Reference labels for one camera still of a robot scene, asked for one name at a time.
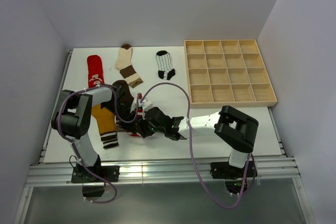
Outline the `red white striped sock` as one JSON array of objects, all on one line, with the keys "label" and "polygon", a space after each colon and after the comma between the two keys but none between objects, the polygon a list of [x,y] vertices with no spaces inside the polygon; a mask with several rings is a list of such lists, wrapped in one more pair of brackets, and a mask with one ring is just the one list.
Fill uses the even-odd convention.
[{"label": "red white striped sock", "polygon": [[116,129],[121,132],[126,132],[134,137],[141,137],[140,130],[138,129],[138,119],[142,117],[143,111],[139,108],[138,112],[136,110],[130,111],[129,109],[121,108],[118,110],[119,115],[124,121],[132,121],[131,123],[125,123],[120,121],[119,117],[116,119]]}]

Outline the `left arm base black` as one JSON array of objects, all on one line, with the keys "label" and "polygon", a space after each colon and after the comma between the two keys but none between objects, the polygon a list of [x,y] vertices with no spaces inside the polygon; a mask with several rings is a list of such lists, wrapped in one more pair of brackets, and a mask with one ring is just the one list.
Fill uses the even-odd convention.
[{"label": "left arm base black", "polygon": [[93,166],[85,169],[81,164],[73,165],[69,162],[72,170],[71,183],[82,184],[82,195],[89,199],[101,197],[107,184],[119,180],[120,166],[102,166],[100,156]]}]

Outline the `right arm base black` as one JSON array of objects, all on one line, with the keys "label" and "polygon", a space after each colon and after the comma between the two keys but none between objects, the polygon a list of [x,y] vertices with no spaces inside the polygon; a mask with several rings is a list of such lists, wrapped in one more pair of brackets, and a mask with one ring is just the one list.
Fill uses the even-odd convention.
[{"label": "right arm base black", "polygon": [[225,188],[230,195],[239,196],[241,186],[243,194],[252,186],[258,176],[256,162],[252,156],[243,168],[230,166],[229,162],[212,162],[210,175],[213,179],[224,180]]}]

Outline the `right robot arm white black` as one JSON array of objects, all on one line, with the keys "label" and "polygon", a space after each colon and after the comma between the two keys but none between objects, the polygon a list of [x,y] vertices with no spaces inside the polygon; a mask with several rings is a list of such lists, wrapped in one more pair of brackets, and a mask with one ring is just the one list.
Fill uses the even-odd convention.
[{"label": "right robot arm white black", "polygon": [[254,150],[259,127],[255,118],[229,105],[223,106],[219,112],[190,119],[183,116],[171,118],[153,107],[145,111],[142,121],[145,137],[156,132],[173,141],[218,136],[232,148],[227,170],[234,177],[245,171],[245,163],[248,154]]}]

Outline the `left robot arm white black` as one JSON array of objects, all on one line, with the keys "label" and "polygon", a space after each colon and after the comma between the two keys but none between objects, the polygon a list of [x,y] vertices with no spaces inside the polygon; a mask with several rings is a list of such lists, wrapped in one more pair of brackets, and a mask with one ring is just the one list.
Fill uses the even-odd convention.
[{"label": "left robot arm white black", "polygon": [[96,182],[102,176],[100,157],[88,135],[91,118],[97,121],[103,148],[117,147],[117,123],[125,123],[128,130],[132,130],[138,117],[140,97],[134,98],[124,81],[99,84],[77,92],[61,92],[51,127],[70,143],[77,166],[84,169],[83,175],[89,181]]}]

